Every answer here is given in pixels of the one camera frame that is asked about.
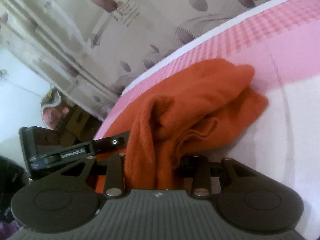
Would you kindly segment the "orange red small garment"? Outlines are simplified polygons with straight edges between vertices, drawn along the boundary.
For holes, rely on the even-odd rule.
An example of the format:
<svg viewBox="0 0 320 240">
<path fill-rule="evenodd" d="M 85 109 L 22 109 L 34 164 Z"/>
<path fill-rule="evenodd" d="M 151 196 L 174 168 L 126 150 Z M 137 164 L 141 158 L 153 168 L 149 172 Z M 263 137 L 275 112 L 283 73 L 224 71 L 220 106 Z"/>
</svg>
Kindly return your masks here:
<svg viewBox="0 0 320 240">
<path fill-rule="evenodd" d="M 250 87 L 255 70 L 224 59 L 193 64 L 156 84 L 116 118 L 110 137 L 129 132 L 124 176 L 135 189 L 176 189 L 184 155 L 235 140 L 263 113 L 268 99 Z"/>
</svg>

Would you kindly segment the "dark wooden cabinet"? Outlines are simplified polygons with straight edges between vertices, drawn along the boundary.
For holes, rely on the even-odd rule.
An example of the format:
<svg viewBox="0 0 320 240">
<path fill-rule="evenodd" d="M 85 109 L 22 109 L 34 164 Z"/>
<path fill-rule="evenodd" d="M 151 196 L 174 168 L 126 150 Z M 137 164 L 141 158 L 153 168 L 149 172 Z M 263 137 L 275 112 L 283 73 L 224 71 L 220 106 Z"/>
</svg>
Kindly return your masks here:
<svg viewBox="0 0 320 240">
<path fill-rule="evenodd" d="M 59 121 L 55 130 L 60 134 L 60 144 L 62 146 L 72 146 L 92 140 L 101 124 L 102 121 L 75 105 Z"/>
</svg>

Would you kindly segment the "pink checkered white bedsheet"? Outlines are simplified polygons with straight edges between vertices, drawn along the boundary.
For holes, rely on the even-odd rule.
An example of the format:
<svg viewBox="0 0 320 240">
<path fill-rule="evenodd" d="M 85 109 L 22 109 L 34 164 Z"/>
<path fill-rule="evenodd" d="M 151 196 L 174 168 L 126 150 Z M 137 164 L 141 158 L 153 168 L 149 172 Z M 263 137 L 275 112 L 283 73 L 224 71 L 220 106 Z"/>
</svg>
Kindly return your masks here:
<svg viewBox="0 0 320 240">
<path fill-rule="evenodd" d="M 237 142 L 210 156 L 234 158 L 298 192 L 304 213 L 296 229 L 319 239 L 319 0 L 272 0 L 186 44 L 132 81 L 96 138 L 147 89 L 217 57 L 252 65 L 252 85 L 269 104 Z"/>
</svg>

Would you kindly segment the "beige floral curtain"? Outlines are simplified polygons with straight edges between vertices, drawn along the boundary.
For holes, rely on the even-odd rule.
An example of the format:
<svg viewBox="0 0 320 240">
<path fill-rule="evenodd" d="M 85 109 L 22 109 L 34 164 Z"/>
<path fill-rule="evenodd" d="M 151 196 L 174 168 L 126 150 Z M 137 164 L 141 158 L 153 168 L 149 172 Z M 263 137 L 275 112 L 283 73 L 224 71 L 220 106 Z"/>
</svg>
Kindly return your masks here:
<svg viewBox="0 0 320 240">
<path fill-rule="evenodd" d="M 1 45 L 100 120 L 140 74 L 271 0 L 1 0 Z"/>
</svg>

